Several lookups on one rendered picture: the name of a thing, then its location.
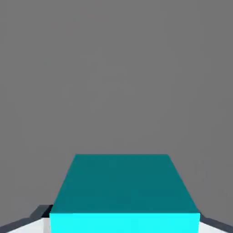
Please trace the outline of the small cyan cube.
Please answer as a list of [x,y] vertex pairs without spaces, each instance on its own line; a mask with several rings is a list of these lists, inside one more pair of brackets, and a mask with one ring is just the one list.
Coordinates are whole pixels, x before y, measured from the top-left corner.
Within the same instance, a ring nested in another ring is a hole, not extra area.
[[168,155],[76,155],[51,233],[198,233],[200,211]]

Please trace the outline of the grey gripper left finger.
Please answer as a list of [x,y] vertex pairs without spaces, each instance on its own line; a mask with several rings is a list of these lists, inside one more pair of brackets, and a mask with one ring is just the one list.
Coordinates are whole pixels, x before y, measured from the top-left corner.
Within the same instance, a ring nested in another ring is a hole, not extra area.
[[51,233],[49,213],[52,206],[39,205],[29,217],[0,226],[0,233]]

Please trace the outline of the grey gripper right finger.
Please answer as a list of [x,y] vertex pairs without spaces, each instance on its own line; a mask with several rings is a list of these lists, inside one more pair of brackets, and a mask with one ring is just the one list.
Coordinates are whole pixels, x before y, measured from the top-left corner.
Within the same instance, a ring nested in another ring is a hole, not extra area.
[[233,233],[233,226],[200,214],[199,233]]

